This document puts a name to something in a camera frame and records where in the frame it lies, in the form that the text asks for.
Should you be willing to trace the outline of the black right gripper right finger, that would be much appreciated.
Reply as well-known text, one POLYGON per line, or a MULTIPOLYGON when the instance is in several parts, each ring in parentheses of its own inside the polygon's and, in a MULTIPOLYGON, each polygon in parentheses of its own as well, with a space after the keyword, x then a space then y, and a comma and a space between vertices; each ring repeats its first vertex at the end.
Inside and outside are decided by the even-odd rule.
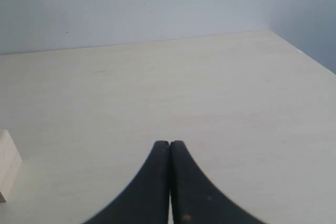
POLYGON ((262 223, 206 177, 183 141, 170 144, 170 164, 174 223, 262 223))

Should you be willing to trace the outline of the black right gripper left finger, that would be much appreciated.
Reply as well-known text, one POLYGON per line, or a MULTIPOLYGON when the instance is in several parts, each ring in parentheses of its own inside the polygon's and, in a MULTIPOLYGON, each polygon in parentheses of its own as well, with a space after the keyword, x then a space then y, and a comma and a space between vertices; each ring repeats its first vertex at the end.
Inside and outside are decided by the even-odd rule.
POLYGON ((86 223, 168 223, 169 147, 156 141, 127 187, 86 223))

